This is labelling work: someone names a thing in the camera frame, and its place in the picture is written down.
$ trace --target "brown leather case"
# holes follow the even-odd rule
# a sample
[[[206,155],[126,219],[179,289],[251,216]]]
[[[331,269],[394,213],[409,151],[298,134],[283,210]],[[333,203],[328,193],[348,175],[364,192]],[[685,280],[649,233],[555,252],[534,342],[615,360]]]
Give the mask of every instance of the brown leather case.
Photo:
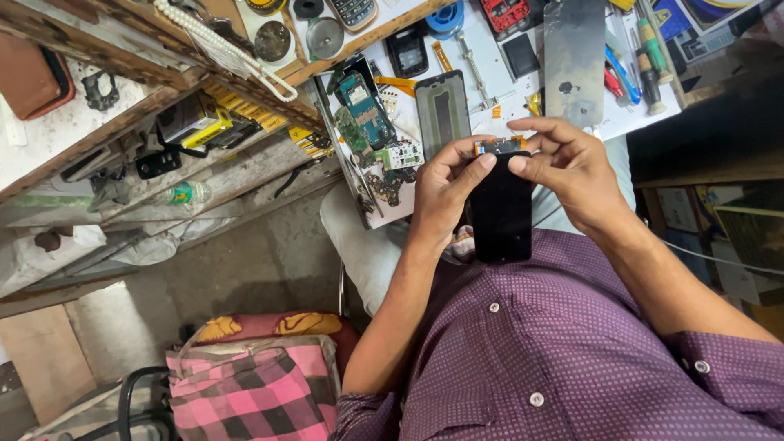
[[[74,79],[71,77],[71,72],[68,70],[68,65],[65,63],[65,57],[59,53],[57,54],[57,63],[60,65],[60,68],[63,69],[65,82],[67,85],[60,83],[60,96],[32,111],[25,119],[23,119],[23,121],[46,115],[47,113],[74,99],[74,95],[76,94]]]
[[[52,69],[35,43],[0,33],[0,66],[0,93],[17,118],[29,119],[60,96]]]

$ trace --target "white cable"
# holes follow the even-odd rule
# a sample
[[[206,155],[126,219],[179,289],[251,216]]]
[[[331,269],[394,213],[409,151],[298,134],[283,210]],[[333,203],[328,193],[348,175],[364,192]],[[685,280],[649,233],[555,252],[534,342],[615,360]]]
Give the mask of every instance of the white cable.
[[[225,38],[200,23],[182,9],[170,5],[168,0],[155,0],[153,3],[162,13],[164,13],[164,15],[185,29],[196,43],[204,49],[207,55],[220,66],[245,79],[250,75],[253,75],[284,103],[288,103],[297,98],[296,89],[280,79],[276,74],[268,71],[267,68],[259,64],[256,59],[250,57],[237,46],[229,43]],[[281,95],[275,86],[264,78],[264,75],[269,76],[288,90],[289,96],[284,97]]]
[[[781,275],[784,275],[784,271],[779,271],[779,270],[775,270],[775,269],[768,269],[768,268],[759,268],[759,267],[753,267],[753,266],[751,266],[751,265],[747,265],[747,264],[741,264],[741,263],[739,263],[739,262],[732,262],[732,261],[726,261],[726,260],[724,260],[724,259],[717,259],[717,258],[715,258],[715,257],[706,256],[706,255],[704,255],[704,254],[695,253],[694,251],[691,251],[691,250],[686,250],[686,249],[684,249],[684,248],[680,248],[679,246],[677,246],[677,245],[673,245],[672,243],[669,243],[669,242],[667,242],[666,240],[662,240],[662,242],[666,243],[666,244],[667,244],[667,245],[669,245],[669,246],[672,246],[672,247],[673,247],[674,249],[676,249],[676,250],[681,250],[681,251],[683,251],[684,253],[694,254],[695,256],[702,257],[703,259],[708,259],[708,260],[710,260],[710,261],[721,262],[721,263],[723,263],[723,264],[730,264],[730,265],[735,265],[735,266],[744,267],[744,268],[749,268],[749,269],[756,269],[757,271],[762,271],[762,272],[770,272],[770,273],[773,273],[773,274],[781,274]]]

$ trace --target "blue spool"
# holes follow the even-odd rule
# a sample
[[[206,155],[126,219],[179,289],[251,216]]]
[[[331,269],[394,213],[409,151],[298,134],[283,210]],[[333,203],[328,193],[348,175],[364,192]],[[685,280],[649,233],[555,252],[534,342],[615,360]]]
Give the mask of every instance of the blue spool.
[[[430,27],[430,35],[438,40],[448,40],[463,29],[463,18],[463,0],[458,0],[426,16],[425,21]]]

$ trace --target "white cloth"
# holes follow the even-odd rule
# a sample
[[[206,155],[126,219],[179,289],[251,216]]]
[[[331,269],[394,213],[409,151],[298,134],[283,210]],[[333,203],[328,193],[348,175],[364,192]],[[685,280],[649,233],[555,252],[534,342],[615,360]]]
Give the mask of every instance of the white cloth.
[[[626,136],[604,142],[618,186],[632,210],[635,209]],[[365,230],[347,183],[335,186],[321,201],[321,222],[346,265],[346,273],[357,286],[365,310],[374,315],[387,294],[392,274],[408,237],[408,224],[396,220],[375,230]],[[566,216],[555,193],[541,185],[532,195],[534,228],[581,235]]]

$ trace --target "poster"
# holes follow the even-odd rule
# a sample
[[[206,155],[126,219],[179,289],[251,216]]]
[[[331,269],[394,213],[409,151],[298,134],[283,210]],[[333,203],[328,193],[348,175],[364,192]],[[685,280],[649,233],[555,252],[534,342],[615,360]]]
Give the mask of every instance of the poster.
[[[758,5],[762,0],[676,0],[699,35]]]

